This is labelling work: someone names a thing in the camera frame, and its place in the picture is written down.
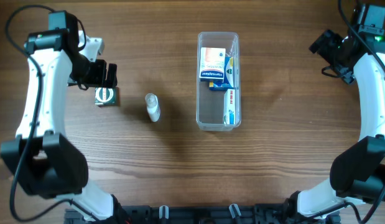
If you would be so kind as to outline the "white blue Hansaplast box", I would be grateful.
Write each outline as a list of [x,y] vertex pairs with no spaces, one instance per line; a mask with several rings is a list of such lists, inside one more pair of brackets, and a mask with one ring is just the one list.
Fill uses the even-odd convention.
[[202,47],[200,49],[199,73],[201,82],[222,82],[225,77],[226,49]]

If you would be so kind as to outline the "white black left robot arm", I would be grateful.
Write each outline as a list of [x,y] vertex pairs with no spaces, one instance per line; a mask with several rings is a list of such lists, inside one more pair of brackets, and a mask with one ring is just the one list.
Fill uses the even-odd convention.
[[131,223],[116,197],[89,179],[85,156],[65,134],[65,101],[69,86],[114,88],[117,66],[99,59],[104,43],[89,38],[81,20],[67,11],[49,9],[48,29],[29,34],[18,47],[29,64],[29,84],[22,121],[0,156],[13,174],[9,207],[17,187],[28,195],[67,204],[88,223]]

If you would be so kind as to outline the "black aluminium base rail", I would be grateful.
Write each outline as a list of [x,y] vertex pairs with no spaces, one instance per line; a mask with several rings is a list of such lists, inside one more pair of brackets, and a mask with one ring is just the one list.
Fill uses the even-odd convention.
[[333,212],[324,219],[305,220],[304,217],[287,217],[281,204],[256,204],[239,206],[234,213],[231,207],[150,207],[124,206],[128,219],[124,223],[216,223],[216,224],[265,224],[265,223],[325,223],[341,224],[339,212]]

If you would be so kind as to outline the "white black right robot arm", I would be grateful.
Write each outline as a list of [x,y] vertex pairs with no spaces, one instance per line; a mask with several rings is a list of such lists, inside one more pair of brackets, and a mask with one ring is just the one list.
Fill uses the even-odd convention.
[[344,208],[369,205],[358,223],[367,223],[385,202],[385,6],[356,2],[345,17],[345,37],[326,30],[310,51],[327,61],[325,76],[356,83],[358,142],[332,163],[326,180],[287,198],[279,210],[284,223],[331,223]]

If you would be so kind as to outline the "white glue bottle clear cap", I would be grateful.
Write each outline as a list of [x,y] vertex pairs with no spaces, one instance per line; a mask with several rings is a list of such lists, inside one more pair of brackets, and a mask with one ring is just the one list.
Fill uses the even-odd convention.
[[146,108],[152,122],[157,122],[160,118],[160,106],[157,96],[153,93],[148,93],[145,97]]

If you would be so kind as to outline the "blue yellow medicine box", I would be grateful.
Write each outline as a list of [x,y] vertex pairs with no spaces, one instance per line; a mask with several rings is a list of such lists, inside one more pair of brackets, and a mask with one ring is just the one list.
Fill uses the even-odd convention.
[[234,88],[234,62],[233,57],[225,57],[225,71],[223,82],[210,82],[209,89],[223,91]]

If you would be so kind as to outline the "green white round-logo box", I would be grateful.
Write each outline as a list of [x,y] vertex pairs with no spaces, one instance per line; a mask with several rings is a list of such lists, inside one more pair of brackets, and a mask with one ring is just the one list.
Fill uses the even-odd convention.
[[113,106],[118,102],[117,88],[95,88],[96,106]]

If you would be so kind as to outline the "clear plastic container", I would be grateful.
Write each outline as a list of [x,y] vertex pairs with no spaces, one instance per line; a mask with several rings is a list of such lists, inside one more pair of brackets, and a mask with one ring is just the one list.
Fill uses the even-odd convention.
[[[212,91],[210,82],[201,82],[199,73],[200,49],[202,47],[224,48],[226,57],[234,62],[235,124],[224,124],[223,108],[226,90]],[[204,131],[231,131],[241,124],[241,74],[239,61],[239,36],[235,32],[201,32],[197,48],[197,110],[198,127]]]

